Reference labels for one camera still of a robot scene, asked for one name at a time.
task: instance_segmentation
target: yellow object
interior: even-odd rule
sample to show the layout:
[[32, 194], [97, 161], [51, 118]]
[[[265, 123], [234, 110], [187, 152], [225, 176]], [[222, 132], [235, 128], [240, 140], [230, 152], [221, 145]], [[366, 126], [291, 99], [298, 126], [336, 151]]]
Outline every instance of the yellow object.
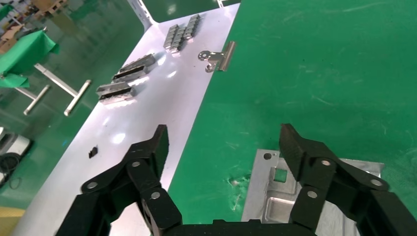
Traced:
[[21, 209], [0, 206], [0, 236], [11, 235], [24, 213]]

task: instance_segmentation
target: metal plate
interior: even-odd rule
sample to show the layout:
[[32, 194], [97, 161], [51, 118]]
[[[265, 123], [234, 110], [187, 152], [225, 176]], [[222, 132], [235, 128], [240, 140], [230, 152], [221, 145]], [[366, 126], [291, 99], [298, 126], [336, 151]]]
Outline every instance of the metal plate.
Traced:
[[[211, 78], [197, 55], [201, 50], [222, 50], [237, 10], [235, 4], [202, 13], [205, 18], [199, 33], [179, 58], [166, 53], [162, 45], [169, 27], [186, 24], [190, 16], [153, 25], [145, 32], [124, 65], [154, 54], [157, 66], [134, 86], [138, 94], [131, 104], [112, 109], [101, 103], [95, 106], [32, 200], [14, 236], [54, 235], [75, 196], [81, 193], [81, 185], [119, 163], [131, 144], [152, 137], [159, 124], [168, 126], [170, 140], [161, 177], [162, 187], [168, 189]], [[89, 159], [88, 153], [95, 146], [98, 154]], [[112, 223], [110, 235], [149, 235], [135, 204]]]
[[[266, 160], [264, 155], [271, 154]], [[381, 177], [382, 163], [341, 159], [342, 161]], [[275, 172], [286, 171], [285, 182], [276, 181]], [[259, 149], [253, 164], [252, 175], [243, 209], [242, 221], [260, 219], [262, 223], [288, 223], [294, 202], [301, 186], [294, 179], [287, 163], [274, 150]], [[355, 222], [339, 208], [326, 202], [316, 234], [318, 236], [359, 236]]]

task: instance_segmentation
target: aluminum plate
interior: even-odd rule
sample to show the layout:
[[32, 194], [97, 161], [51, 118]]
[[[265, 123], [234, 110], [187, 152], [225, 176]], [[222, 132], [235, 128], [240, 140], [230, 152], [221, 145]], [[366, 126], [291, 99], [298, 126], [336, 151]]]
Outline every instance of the aluminum plate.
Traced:
[[[270, 159], [264, 155], [270, 153]], [[342, 161], [381, 177], [382, 163], [341, 159]], [[285, 182], [275, 181], [276, 170], [286, 171]], [[287, 163], [274, 150], [256, 152], [249, 182], [242, 221], [260, 219], [262, 223], [288, 223], [294, 202], [301, 190]], [[359, 236], [356, 223], [347, 218], [339, 208], [326, 202], [316, 229], [318, 236]]]

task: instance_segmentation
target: cardboard box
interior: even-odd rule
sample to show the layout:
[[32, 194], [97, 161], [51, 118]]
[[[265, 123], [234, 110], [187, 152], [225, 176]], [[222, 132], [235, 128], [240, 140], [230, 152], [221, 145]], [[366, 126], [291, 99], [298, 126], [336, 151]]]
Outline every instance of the cardboard box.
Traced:
[[40, 11], [47, 11], [54, 5], [55, 1], [52, 0], [31, 0]]
[[13, 47], [13, 45], [17, 43], [17, 40], [14, 36], [22, 27], [23, 26], [13, 26], [1, 36], [0, 54], [7, 53]]
[[9, 40], [0, 40], [0, 54], [7, 53], [13, 45], [17, 43], [17, 40], [15, 38], [9, 39]]

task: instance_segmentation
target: metal block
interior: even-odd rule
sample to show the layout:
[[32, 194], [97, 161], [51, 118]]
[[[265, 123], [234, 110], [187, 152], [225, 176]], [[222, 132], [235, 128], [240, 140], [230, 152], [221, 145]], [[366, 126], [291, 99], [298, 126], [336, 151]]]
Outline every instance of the metal block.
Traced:
[[165, 38], [165, 42], [164, 42], [164, 48], [166, 50], [169, 50], [171, 47], [171, 44], [173, 42], [174, 36], [177, 33], [178, 30], [178, 25], [173, 25], [168, 29], [168, 33], [167, 33], [167, 37]]
[[126, 82], [101, 85], [96, 93], [103, 104], [120, 102], [135, 96], [135, 90]]
[[148, 55], [146, 55], [146, 56], [144, 56], [140, 59], [137, 59], [136, 61], [133, 61], [133, 62], [125, 65], [124, 67], [122, 67], [119, 70], [119, 73], [127, 71], [127, 70], [131, 70], [131, 69], [133, 69], [135, 67], [138, 67], [138, 66], [141, 66], [141, 65], [149, 67], [149, 66], [155, 64], [155, 62], [156, 62], [156, 60], [155, 60], [155, 57], [153, 56], [153, 54], [148, 54]]
[[148, 73], [149, 73], [149, 68], [147, 66], [137, 65], [136, 67], [131, 67], [129, 70], [126, 70], [122, 73], [114, 75], [112, 78], [112, 81], [113, 83], [130, 82]]
[[[262, 223], [288, 223], [290, 213], [301, 190], [284, 158], [275, 150], [259, 149], [253, 164], [242, 221], [260, 219]], [[380, 177], [382, 163], [341, 159], [347, 164]], [[275, 179], [276, 171], [282, 171], [285, 181]], [[339, 208], [326, 202], [316, 234], [320, 236], [358, 236], [356, 224]]]
[[200, 15], [195, 15], [191, 17], [188, 22], [187, 28], [185, 29], [184, 39], [191, 39], [194, 37], [195, 31], [197, 29], [198, 23], [200, 22]]

